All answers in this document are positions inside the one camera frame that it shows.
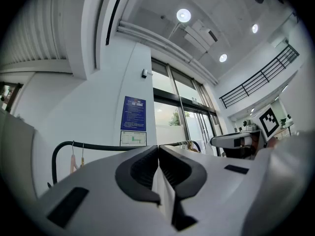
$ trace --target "tree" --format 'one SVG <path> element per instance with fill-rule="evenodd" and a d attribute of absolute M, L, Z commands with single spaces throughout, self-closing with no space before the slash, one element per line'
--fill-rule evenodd
<path fill-rule="evenodd" d="M 189 112 L 185 111 L 185 116 L 189 117 Z M 171 121 L 168 122 L 168 125 L 170 125 L 170 126 L 180 126 L 181 125 L 177 109 L 174 111 L 172 119 L 171 119 Z"/>

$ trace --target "window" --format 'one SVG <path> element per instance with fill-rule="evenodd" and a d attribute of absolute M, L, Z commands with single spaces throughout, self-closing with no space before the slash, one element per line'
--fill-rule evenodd
<path fill-rule="evenodd" d="M 154 111 L 157 144 L 170 144 L 186 140 L 177 107 L 155 102 Z"/>
<path fill-rule="evenodd" d="M 174 80 L 178 89 L 178 93 L 180 96 L 192 100 L 195 99 L 197 102 L 202 104 L 201 98 L 195 89 L 192 81 L 190 78 L 187 78 L 186 76 L 176 72 L 172 71 Z"/>
<path fill-rule="evenodd" d="M 12 84 L 12 83 L 0 83 L 1 88 L 1 108 L 3 110 L 6 110 L 8 112 L 11 111 L 11 107 L 13 105 L 13 102 L 15 100 L 15 97 L 17 96 L 19 90 L 21 89 L 21 84 Z"/>
<path fill-rule="evenodd" d="M 199 114 L 185 111 L 190 139 L 197 142 L 201 148 L 201 152 L 205 153 L 207 140 L 204 137 L 203 127 L 200 126 Z"/>
<path fill-rule="evenodd" d="M 174 93 L 171 81 L 167 75 L 166 67 L 160 63 L 152 62 L 153 87 L 166 92 Z"/>
<path fill-rule="evenodd" d="M 216 135 L 213 123 L 216 112 L 205 88 L 155 59 L 152 71 L 157 144 L 194 140 L 206 153 L 207 143 Z M 217 148 L 212 149 L 214 155 L 220 155 Z"/>

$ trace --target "railing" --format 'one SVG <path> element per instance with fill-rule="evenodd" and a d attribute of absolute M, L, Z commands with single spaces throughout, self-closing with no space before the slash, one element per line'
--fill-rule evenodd
<path fill-rule="evenodd" d="M 290 45 L 285 47 L 272 61 L 261 70 L 240 84 L 235 89 L 221 96 L 225 108 L 232 106 L 240 100 L 269 83 L 279 73 L 286 69 L 299 56 L 298 52 Z"/>

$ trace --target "black vent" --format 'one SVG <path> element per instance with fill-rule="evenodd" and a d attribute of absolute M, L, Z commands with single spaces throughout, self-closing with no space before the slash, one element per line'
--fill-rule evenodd
<path fill-rule="evenodd" d="M 217 38 L 216 38 L 216 36 L 213 34 L 213 32 L 210 30 L 209 31 L 209 34 L 210 34 L 210 36 L 213 38 L 213 40 L 215 41 L 215 42 L 217 42 Z"/>
<path fill-rule="evenodd" d="M 116 169 L 115 180 L 130 198 L 159 205 L 161 201 L 159 195 L 151 190 L 157 168 L 158 147 L 152 146 L 121 163 Z"/>
<path fill-rule="evenodd" d="M 153 177 L 158 168 L 158 153 L 152 151 L 131 166 L 131 176 L 138 183 L 152 189 Z"/>
<path fill-rule="evenodd" d="M 191 167 L 168 152 L 159 153 L 159 166 L 173 189 L 191 175 Z"/>

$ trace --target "black rail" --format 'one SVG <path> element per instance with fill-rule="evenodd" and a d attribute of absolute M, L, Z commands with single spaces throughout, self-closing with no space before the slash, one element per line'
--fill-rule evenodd
<path fill-rule="evenodd" d="M 179 146 L 182 144 L 188 144 L 189 142 L 193 142 L 197 146 L 199 152 L 201 152 L 200 146 L 198 145 L 198 143 L 195 141 L 192 141 L 192 140 L 184 141 L 184 142 L 180 142 L 180 143 L 174 143 L 174 144 L 167 144 L 167 145 Z M 55 148 L 55 150 L 53 152 L 53 156 L 51 158 L 51 171 L 52 171 L 52 176 L 53 176 L 53 184 L 57 183 L 57 164 L 56 164 L 57 154 L 61 148 L 63 148 L 64 146 L 67 146 L 67 145 L 73 146 L 73 147 L 78 147 L 78 148 L 104 150 L 104 151 L 127 151 L 127 150 L 132 150 L 135 148 L 139 148 L 139 147 L 121 147 L 121 146 L 105 146 L 105 145 L 95 145 L 95 144 L 84 144 L 84 143 L 78 143 L 75 141 L 67 141 L 67 142 L 60 143 Z"/>
<path fill-rule="evenodd" d="M 221 96 L 225 108 L 232 106 L 240 100 L 250 96 L 252 93 L 269 83 L 279 73 L 286 69 L 299 56 L 298 52 L 287 45 L 273 60 L 261 70 L 251 76 L 248 80 Z"/>

